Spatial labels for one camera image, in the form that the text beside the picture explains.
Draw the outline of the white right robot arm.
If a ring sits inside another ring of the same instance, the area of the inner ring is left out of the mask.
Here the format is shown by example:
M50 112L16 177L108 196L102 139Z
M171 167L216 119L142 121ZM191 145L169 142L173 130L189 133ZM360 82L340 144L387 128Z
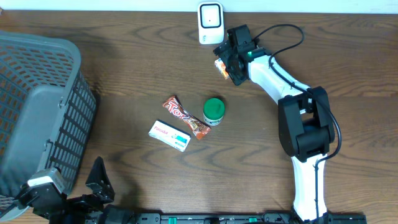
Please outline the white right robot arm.
M236 86L246 80L259 85L277 104L279 141L294 170L294 221L328 223L323 175L333 157L330 144L341 141L341 130L326 90L311 88L286 72L275 59L277 53L260 47L248 26L229 29L227 37L213 51L224 72Z

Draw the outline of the grey plastic mesh basket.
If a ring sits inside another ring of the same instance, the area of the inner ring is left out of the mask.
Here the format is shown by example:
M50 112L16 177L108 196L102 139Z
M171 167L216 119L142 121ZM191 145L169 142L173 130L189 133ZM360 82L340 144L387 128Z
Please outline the grey plastic mesh basket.
M60 169L75 185L96 114L77 46L1 32L1 220L23 214L12 201L36 172Z

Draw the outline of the green lid jar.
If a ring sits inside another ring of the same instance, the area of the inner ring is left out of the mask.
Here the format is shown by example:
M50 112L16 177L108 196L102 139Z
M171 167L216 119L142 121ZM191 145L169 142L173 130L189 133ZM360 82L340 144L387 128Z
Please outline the green lid jar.
M203 107L203 116L205 123L210 126L217 126L223 120L225 105L219 98L210 98L206 100Z

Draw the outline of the red Top chocolate bar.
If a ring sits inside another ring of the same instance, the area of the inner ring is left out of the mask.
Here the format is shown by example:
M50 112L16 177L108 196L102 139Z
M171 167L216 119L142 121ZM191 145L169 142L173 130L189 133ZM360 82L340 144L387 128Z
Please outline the red Top chocolate bar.
M211 131L211 128L208 125L186 111L175 95L168 98L162 104L162 106L166 108L174 117L187 124L198 140L201 140Z

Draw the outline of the orange juice carton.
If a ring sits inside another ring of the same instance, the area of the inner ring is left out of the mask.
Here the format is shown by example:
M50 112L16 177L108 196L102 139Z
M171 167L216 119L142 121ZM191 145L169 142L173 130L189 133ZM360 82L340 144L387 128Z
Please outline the orange juice carton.
M222 61L222 59L218 58L214 62L215 67L218 69L221 76L227 80L229 78L229 73L226 71L226 65Z

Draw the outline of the white Panadol medicine box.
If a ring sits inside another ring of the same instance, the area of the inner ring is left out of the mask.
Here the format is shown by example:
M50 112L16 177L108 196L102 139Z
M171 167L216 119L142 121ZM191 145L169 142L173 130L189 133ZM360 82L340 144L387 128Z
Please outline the white Panadol medicine box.
M180 152L185 152L191 137L189 134L161 121L156 120L148 135L158 139Z

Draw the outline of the white barcode scanner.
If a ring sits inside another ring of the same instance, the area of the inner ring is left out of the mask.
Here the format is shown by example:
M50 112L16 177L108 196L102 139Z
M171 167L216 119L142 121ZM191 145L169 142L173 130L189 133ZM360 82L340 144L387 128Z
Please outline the white barcode scanner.
M202 45L224 41L223 6L219 2L201 2L197 7L198 40Z

